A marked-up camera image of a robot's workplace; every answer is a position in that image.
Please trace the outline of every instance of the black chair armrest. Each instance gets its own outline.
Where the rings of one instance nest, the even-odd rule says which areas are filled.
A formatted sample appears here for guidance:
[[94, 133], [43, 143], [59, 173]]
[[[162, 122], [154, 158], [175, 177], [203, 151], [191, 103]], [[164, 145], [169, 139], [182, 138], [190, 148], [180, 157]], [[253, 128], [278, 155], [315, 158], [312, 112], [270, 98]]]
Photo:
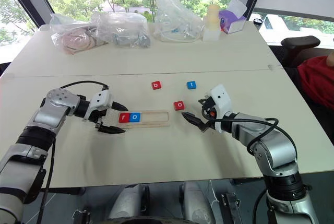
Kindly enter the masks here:
[[286, 38], [282, 40], [281, 45], [288, 50], [303, 50], [314, 48], [320, 45], [320, 40], [314, 36]]

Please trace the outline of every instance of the white table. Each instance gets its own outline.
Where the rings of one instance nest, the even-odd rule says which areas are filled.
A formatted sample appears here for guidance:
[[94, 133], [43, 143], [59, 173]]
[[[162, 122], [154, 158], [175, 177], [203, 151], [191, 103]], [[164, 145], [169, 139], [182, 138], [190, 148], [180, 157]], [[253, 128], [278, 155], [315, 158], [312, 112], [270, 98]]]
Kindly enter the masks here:
[[[124, 104], [130, 110], [169, 110], [171, 114], [169, 127], [129, 129], [121, 135], [99, 133], [93, 123], [68, 117], [57, 137], [51, 187], [261, 176], [254, 157], [249, 155], [246, 148], [230, 134], [220, 135], [211, 129], [203, 134], [187, 123], [180, 111], [176, 112], [173, 109], [174, 101], [183, 100], [186, 105], [185, 111], [200, 116], [200, 104], [197, 100], [203, 98], [207, 90], [219, 83], [225, 85], [235, 112], [261, 117], [277, 117], [280, 120], [279, 125], [296, 143], [301, 173], [334, 169], [334, 147], [285, 71], [266, 68], [267, 64], [274, 64], [277, 61], [264, 42], [258, 41], [258, 46], [255, 48], [259, 51], [256, 52], [254, 48], [253, 54], [248, 54], [248, 58], [244, 55], [235, 56], [243, 59], [244, 62], [207, 54], [205, 60], [212, 65], [203, 67], [207, 70], [206, 72], [199, 71], [199, 59], [202, 56], [196, 57], [195, 53], [192, 53], [192, 58], [196, 60], [193, 66], [179, 65], [174, 66], [173, 69], [164, 57], [156, 56], [165, 63], [165, 65], [159, 65], [161, 72], [159, 74], [145, 74], [152, 68], [149, 64], [143, 64], [142, 67], [131, 64], [119, 73], [137, 71], [143, 74], [114, 74], [113, 71], [116, 72], [119, 69], [111, 66], [109, 74], [100, 75], [93, 73], [97, 72], [98, 68], [94, 66], [95, 61], [92, 58], [103, 58], [107, 62], [105, 56], [108, 53], [132, 51], [135, 54], [138, 53], [136, 57], [142, 58], [144, 63], [147, 61], [146, 55], [143, 54], [146, 50], [115, 50], [105, 46], [105, 49], [95, 49], [100, 53], [99, 55], [86, 58], [86, 54], [93, 53], [95, 50], [74, 56], [62, 56], [49, 46], [49, 56], [45, 57], [49, 60], [48, 66], [37, 69], [36, 66], [40, 66], [41, 63], [46, 64], [46, 60], [39, 57], [39, 63], [36, 64], [37, 55], [33, 53], [38, 49], [42, 49], [40, 52], [46, 52], [47, 49], [44, 49], [43, 44], [48, 41], [46, 38], [39, 38], [39, 35], [37, 33], [36, 37], [32, 38], [0, 79], [0, 156], [3, 156], [9, 145], [17, 140], [46, 93], [73, 81], [90, 79], [109, 84], [115, 101]], [[245, 38], [254, 39], [257, 37], [255, 35], [258, 35], [258, 32], [250, 31], [249, 36]], [[224, 40], [212, 44], [212, 48], [219, 48], [220, 43], [223, 44]], [[187, 44], [157, 43], [152, 46], [152, 51], [158, 52], [153, 48], [163, 48], [165, 44], [169, 46], [170, 52], [176, 52], [175, 49], [179, 48], [186, 49], [187, 46]], [[189, 44], [189, 46], [192, 45], [202, 45], [202, 42]], [[26, 63], [24, 56], [31, 59], [30, 66], [27, 65], [26, 68], [23, 67]], [[133, 56], [126, 56], [128, 60], [136, 62]], [[63, 64], [67, 60], [64, 68], [60, 68], [58, 60]], [[75, 63], [81, 66], [81, 60], [86, 63], [86, 69], [75, 68]], [[113, 60], [113, 63], [116, 65], [124, 62], [118, 59]], [[245, 63], [253, 65], [254, 70], [246, 70]], [[103, 63], [98, 67], [108, 72], [108, 68]], [[151, 82], [156, 80], [162, 82], [162, 89], [153, 91]], [[196, 90], [186, 88], [186, 82], [190, 80], [197, 82]], [[70, 91], [90, 98], [99, 89], [99, 86], [83, 84], [71, 87]], [[49, 162], [48, 158], [46, 168], [49, 167]]]

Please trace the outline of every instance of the bag of rope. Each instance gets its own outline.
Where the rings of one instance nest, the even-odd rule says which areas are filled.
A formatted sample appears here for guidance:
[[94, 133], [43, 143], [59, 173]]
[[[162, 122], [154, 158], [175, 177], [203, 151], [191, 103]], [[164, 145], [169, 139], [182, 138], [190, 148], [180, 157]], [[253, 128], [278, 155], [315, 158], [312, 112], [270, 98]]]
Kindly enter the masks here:
[[56, 48], [67, 54], [75, 54], [107, 43], [97, 37], [94, 23], [76, 21], [60, 14], [51, 14], [51, 17], [51, 39]]

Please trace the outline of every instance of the person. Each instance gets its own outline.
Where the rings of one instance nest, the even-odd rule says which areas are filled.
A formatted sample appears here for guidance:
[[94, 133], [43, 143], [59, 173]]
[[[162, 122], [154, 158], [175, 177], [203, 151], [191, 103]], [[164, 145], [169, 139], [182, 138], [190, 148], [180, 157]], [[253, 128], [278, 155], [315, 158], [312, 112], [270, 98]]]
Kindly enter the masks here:
[[334, 51], [285, 71], [334, 145]]

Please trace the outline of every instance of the window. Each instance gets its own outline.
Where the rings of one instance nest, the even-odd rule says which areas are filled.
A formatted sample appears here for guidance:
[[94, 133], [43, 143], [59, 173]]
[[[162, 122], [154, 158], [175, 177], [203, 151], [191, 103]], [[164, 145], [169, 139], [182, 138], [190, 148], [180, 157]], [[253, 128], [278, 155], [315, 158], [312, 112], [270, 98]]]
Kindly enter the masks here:
[[[81, 21], [88, 21], [93, 11], [131, 12], [144, 15], [148, 21], [154, 22], [157, 9], [156, 0], [48, 0], [56, 13]], [[209, 4], [218, 4], [227, 8], [230, 0], [180, 0], [185, 7], [201, 18], [205, 15]]]
[[17, 0], [0, 0], [0, 64], [12, 62], [36, 30]]
[[252, 13], [249, 20], [264, 20], [259, 32], [269, 45], [280, 45], [288, 37], [313, 35], [320, 48], [334, 49], [334, 22], [285, 15]]

